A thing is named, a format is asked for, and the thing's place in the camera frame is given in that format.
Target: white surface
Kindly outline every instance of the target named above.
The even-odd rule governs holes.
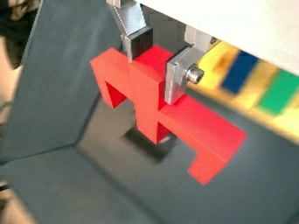
[[[299,75],[299,0],[137,0]]]

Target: red block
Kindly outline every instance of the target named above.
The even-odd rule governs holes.
[[[246,133],[185,95],[174,105],[165,102],[165,66],[173,57],[162,47],[151,48],[127,62],[110,49],[93,61],[105,102],[115,108],[127,98],[135,104],[138,129],[159,143],[171,131],[199,153],[190,174],[206,185],[234,156]]]

